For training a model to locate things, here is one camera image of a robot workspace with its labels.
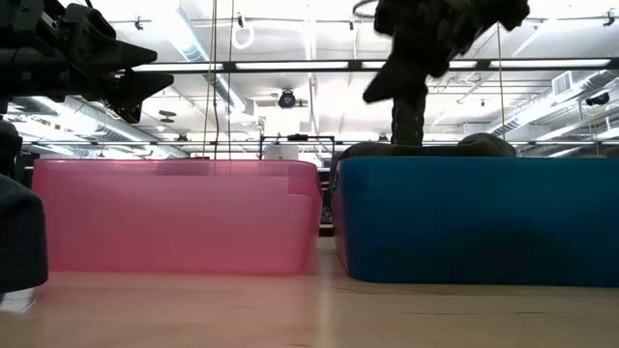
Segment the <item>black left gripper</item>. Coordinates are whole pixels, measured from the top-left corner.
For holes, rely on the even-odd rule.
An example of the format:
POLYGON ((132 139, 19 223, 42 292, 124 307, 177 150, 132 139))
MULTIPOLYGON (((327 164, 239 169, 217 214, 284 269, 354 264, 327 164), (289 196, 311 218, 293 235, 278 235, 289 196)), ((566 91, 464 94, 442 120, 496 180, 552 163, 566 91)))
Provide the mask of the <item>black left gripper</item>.
POLYGON ((17 97, 100 101, 139 123, 145 100, 174 76, 136 72, 158 53, 117 39, 96 9, 59 0, 0 0, 0 114, 17 97))

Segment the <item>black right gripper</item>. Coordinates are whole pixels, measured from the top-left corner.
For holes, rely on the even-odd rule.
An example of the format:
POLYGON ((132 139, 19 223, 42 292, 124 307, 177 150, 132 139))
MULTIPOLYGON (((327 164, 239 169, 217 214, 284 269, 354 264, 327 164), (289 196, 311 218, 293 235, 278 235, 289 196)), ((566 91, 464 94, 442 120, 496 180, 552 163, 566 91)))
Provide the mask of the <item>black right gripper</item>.
POLYGON ((529 14, 528 0, 501 0, 497 10, 497 21, 507 31, 512 31, 520 26, 529 14))

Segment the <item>dark grey denim cap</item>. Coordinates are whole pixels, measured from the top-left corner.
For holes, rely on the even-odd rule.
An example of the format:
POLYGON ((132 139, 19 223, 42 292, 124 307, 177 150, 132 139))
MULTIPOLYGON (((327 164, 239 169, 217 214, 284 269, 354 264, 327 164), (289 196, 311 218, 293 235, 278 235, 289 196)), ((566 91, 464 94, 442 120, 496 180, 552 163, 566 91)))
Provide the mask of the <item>dark grey denim cap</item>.
POLYGON ((498 0, 379 0, 374 30, 392 49, 363 100, 423 99, 427 78, 444 75, 498 20, 498 0))
POLYGON ((465 136, 457 144, 467 156, 515 158, 516 148, 506 140, 490 133, 479 132, 465 136))

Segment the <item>blue denim cap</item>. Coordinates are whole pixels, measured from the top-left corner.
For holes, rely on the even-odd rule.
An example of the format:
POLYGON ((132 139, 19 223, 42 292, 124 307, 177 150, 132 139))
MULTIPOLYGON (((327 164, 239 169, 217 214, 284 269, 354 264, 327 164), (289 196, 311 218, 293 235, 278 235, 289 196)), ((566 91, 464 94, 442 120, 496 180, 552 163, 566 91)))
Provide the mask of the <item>blue denim cap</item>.
POLYGON ((0 175, 0 293, 48 280, 44 205, 32 190, 0 175))

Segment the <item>ceiling air vent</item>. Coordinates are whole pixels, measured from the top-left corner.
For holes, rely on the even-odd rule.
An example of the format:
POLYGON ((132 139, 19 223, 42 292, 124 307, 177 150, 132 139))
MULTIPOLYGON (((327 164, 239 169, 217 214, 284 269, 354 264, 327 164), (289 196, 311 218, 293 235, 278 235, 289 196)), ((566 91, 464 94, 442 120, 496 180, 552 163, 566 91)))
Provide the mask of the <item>ceiling air vent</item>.
POLYGON ((552 92, 555 97, 563 97, 577 92, 579 87, 580 72, 567 71, 552 79, 552 92))

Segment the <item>white hanging loop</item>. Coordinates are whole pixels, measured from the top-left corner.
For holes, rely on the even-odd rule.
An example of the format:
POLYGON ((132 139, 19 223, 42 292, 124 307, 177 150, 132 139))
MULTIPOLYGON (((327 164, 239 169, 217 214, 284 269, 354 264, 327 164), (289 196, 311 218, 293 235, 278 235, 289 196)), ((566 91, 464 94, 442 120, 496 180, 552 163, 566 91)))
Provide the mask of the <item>white hanging loop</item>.
POLYGON ((255 40, 254 28, 248 25, 243 27, 236 26, 232 30, 231 39, 234 48, 238 50, 247 49, 253 44, 255 40), (245 38, 245 40, 243 42, 240 41, 239 36, 242 36, 243 38, 245 38))

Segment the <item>green cactus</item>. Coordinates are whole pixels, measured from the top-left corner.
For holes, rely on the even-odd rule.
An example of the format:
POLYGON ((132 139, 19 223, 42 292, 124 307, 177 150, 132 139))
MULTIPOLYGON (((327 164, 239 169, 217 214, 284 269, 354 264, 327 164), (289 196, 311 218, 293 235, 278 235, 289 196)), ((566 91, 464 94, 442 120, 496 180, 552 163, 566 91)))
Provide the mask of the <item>green cactus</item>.
POLYGON ((391 143, 421 146, 424 137, 426 97, 393 99, 391 143))

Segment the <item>red plastic bin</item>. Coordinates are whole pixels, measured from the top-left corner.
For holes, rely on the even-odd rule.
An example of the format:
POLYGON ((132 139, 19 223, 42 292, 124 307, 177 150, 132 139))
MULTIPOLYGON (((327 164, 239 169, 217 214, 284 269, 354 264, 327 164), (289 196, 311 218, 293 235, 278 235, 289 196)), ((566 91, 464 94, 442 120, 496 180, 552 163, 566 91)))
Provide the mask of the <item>red plastic bin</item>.
POLYGON ((322 193, 298 160, 40 159, 55 272, 296 275, 322 193))

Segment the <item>white container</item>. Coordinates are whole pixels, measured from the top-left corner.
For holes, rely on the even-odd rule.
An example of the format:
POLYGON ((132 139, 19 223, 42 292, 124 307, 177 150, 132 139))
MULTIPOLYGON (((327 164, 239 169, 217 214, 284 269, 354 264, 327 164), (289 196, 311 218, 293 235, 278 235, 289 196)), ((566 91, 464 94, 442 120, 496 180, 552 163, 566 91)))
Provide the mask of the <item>white container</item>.
POLYGON ((272 145, 264 149, 265 160, 298 160, 299 147, 297 145, 272 145))

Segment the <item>blue plastic bin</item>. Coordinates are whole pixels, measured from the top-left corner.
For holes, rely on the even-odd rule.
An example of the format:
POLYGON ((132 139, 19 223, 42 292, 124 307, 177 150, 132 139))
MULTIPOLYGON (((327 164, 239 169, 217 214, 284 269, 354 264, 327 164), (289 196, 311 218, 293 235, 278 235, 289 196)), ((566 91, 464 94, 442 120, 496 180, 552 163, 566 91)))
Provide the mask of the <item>blue plastic bin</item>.
POLYGON ((332 209, 359 280, 619 287, 619 159, 346 159, 332 209))

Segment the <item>silver ventilation duct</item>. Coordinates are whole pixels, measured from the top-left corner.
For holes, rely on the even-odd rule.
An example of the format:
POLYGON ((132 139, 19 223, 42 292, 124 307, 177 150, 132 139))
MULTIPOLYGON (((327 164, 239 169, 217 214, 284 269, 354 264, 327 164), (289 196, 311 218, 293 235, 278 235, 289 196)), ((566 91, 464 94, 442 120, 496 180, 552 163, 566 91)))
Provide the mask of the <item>silver ventilation duct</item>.
POLYGON ((127 160, 184 159, 189 154, 130 126, 107 108, 67 98, 15 98, 5 119, 24 137, 28 148, 78 158, 127 160))

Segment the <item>black cart frame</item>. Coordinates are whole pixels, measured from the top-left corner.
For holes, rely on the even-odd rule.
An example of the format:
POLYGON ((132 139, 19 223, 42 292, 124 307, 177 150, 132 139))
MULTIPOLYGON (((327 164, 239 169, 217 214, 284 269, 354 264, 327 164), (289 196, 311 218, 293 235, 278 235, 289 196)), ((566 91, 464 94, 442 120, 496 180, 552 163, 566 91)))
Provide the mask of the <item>black cart frame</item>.
POLYGON ((310 140, 315 140, 319 145, 322 145, 322 140, 330 140, 332 143, 331 149, 329 150, 330 153, 333 153, 336 150, 336 145, 337 145, 337 141, 332 135, 307 135, 307 134, 300 134, 300 133, 290 134, 286 136, 261 135, 259 137, 259 142, 258 142, 258 158, 260 160, 264 159, 264 155, 266 152, 264 143, 267 139, 273 139, 274 145, 278 144, 280 140, 287 140, 288 142, 308 142, 310 140))

